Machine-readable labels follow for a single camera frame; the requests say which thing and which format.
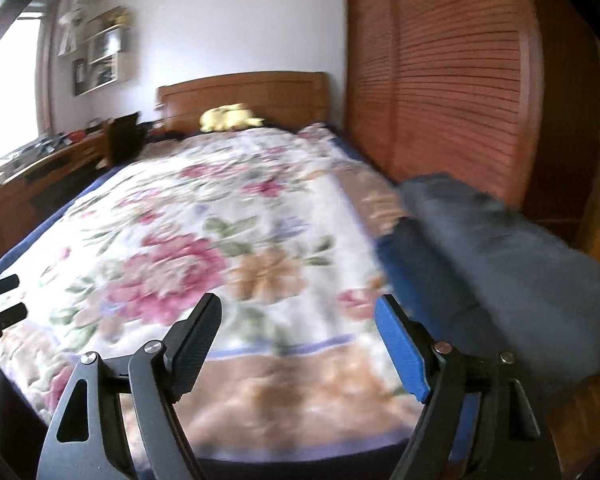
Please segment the dark navy trousers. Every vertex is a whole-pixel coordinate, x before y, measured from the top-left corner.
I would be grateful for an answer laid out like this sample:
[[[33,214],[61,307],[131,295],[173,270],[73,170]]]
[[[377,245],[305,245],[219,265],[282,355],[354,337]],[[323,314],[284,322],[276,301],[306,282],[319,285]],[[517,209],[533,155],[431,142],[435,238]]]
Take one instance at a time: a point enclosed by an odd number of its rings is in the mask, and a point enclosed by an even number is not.
[[[600,374],[599,263],[447,174],[408,179],[398,191],[425,243],[538,382],[574,386]]]

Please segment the folded blue clothes stack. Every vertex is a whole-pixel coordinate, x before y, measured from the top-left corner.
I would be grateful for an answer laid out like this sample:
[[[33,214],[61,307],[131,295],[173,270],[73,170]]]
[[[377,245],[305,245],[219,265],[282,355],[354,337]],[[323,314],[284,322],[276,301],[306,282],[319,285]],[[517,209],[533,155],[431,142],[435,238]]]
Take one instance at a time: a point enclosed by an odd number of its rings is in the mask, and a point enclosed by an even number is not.
[[[435,340],[445,340],[468,356],[498,352],[491,319],[464,278],[430,243],[417,221],[402,218],[377,242],[396,301]]]

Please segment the wooden desk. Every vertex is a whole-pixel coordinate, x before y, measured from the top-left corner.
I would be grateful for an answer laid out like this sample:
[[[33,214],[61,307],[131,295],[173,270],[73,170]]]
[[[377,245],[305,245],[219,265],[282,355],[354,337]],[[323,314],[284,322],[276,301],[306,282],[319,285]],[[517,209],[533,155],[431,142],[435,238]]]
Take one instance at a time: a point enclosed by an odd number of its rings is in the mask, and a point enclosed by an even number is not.
[[[0,185],[0,259],[106,172],[103,133],[46,156]]]

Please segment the bright window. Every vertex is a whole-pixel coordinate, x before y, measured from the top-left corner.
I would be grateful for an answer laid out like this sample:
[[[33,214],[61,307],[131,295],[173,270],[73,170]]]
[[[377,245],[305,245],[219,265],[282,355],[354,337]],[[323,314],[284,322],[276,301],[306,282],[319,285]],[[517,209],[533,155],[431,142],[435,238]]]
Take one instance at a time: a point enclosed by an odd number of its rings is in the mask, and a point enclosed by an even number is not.
[[[38,137],[36,66],[42,15],[27,12],[0,40],[0,159]]]

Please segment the dark wooden chair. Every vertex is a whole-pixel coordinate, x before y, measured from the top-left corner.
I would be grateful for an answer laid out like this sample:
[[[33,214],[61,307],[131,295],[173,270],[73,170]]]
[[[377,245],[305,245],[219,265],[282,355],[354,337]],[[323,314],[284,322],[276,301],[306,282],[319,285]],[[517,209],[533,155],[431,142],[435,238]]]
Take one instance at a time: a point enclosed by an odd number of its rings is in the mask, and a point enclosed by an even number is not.
[[[132,162],[143,149],[152,122],[140,122],[140,112],[114,119],[106,127],[106,162],[112,167]]]

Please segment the yellow plush toy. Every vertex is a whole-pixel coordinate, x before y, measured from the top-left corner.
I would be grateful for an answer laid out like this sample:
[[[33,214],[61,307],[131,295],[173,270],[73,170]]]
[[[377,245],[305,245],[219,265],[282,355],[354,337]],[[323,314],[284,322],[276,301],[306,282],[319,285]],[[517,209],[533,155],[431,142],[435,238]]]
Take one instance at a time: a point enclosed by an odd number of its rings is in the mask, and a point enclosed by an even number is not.
[[[199,119],[200,130],[205,133],[260,128],[264,119],[257,117],[244,103],[222,105],[206,110]]]

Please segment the wooden headboard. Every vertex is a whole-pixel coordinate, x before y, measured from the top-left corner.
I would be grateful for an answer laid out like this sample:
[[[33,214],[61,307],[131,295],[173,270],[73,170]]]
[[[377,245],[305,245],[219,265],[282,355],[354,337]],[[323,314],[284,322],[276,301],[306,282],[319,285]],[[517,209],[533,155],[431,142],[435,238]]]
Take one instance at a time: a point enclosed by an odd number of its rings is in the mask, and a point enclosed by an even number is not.
[[[157,90],[157,110],[166,130],[197,131],[204,112],[238,103],[279,128],[297,131],[328,119],[328,77],[322,72],[269,70],[194,79]]]

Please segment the louvered wooden wardrobe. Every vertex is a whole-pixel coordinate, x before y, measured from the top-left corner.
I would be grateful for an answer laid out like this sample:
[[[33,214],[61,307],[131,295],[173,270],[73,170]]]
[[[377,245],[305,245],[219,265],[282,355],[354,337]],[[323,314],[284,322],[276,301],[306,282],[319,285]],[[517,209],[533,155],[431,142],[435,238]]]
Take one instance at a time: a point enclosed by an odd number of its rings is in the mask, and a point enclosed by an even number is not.
[[[348,0],[346,125],[393,180],[445,171],[578,222],[600,158],[596,40],[567,0]]]

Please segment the white wall shelf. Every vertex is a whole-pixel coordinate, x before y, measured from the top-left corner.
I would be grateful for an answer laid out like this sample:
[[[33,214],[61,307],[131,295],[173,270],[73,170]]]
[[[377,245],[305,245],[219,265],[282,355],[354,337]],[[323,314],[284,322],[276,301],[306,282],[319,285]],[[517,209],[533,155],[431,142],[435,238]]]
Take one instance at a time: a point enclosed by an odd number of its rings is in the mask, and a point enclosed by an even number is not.
[[[132,15],[125,6],[99,14],[88,21],[72,63],[73,94],[112,86],[126,78]]]

